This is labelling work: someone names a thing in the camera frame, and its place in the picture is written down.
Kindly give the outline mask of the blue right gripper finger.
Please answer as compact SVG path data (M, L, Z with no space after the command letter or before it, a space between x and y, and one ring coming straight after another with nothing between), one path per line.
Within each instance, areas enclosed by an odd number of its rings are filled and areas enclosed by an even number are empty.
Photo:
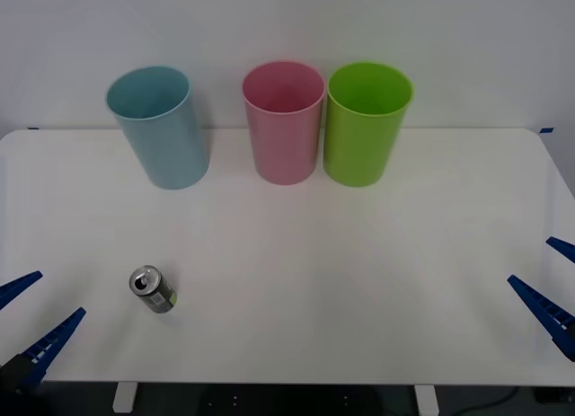
M552 342L571 362L574 361L574 316L531 288L515 275L507 282L529 311L551 336Z
M552 247L555 251L566 257L572 263L575 262L575 245L567 243L555 237L549 237L545 243Z

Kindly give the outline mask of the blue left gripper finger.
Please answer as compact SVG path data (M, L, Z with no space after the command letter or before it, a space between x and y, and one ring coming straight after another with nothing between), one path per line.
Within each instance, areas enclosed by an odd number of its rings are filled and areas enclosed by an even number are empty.
M43 277L40 271L34 271L18 279L3 284L0 287L0 310L4 309L22 292Z
M85 309L79 307L52 331L2 365L1 393L19 394L36 388L85 315Z

